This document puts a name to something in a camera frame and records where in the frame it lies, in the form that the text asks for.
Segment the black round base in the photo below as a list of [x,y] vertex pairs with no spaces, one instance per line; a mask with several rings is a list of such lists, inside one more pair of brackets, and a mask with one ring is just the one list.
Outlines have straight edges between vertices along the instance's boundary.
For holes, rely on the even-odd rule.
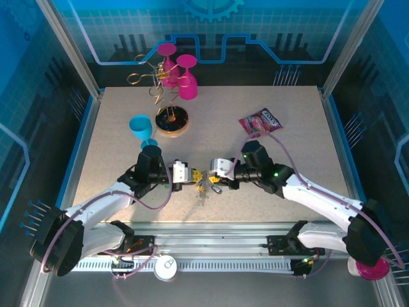
[[169,135],[177,135],[184,131],[187,127],[188,121],[189,116],[187,115],[186,110],[178,106],[164,108],[155,118],[159,130],[162,133]]

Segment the speckled surface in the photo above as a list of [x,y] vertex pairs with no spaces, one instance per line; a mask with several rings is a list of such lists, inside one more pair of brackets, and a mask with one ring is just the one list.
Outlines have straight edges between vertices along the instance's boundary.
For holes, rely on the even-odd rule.
[[[136,163],[141,142],[128,127],[132,117],[147,114],[154,123],[158,106],[148,88],[107,88],[96,120],[75,196],[74,205],[107,189]],[[200,170],[210,167],[215,157],[234,156],[246,136],[239,118],[267,107],[284,126],[274,134],[285,144],[299,169],[308,179],[339,194],[348,195],[344,177],[318,90],[314,86],[212,86],[200,87],[194,100],[178,99],[190,116],[189,126],[177,138],[154,132],[165,162],[187,161]],[[289,164],[271,139],[260,141],[274,162]],[[208,193],[204,202],[195,187],[174,193],[160,212],[132,205],[111,219],[122,221],[298,221],[324,219],[308,208],[265,193],[253,184],[240,190],[223,188],[218,195]],[[160,205],[164,187],[144,197],[150,205]]]

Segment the glass panel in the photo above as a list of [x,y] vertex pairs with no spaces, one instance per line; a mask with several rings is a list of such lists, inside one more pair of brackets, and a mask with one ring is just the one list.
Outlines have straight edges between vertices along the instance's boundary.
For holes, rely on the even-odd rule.
[[24,225],[41,218],[25,212],[56,203],[89,94],[35,1],[0,4],[0,306],[18,306],[33,263]]
[[55,0],[101,87],[149,72],[134,58],[157,63],[162,42],[198,58],[199,85],[321,86],[366,2]]
[[[408,14],[408,3],[384,2],[333,92],[363,190],[386,205],[401,250],[409,247]],[[397,280],[407,295],[408,280]]]

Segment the pink wine glass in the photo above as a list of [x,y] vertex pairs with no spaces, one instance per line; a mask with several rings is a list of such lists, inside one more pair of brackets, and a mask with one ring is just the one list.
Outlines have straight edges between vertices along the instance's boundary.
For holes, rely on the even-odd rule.
[[162,80],[162,84],[168,88],[174,88],[178,84],[180,76],[179,68],[171,61],[169,56],[176,52],[176,46],[172,43],[162,43],[158,46],[158,53],[165,57],[164,68],[171,76]]
[[196,78],[189,72],[197,63],[197,59],[190,54],[184,54],[176,59],[179,66],[186,68],[185,73],[179,78],[179,96],[182,99],[190,100],[197,96]]

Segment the blue plastic cup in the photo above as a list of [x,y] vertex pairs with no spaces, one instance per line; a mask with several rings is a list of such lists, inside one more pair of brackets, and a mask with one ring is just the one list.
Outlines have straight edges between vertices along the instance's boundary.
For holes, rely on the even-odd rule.
[[158,145],[152,136],[152,123],[149,117],[145,114],[135,116],[129,122],[129,128],[134,133],[134,136],[142,142],[141,149],[146,145]]

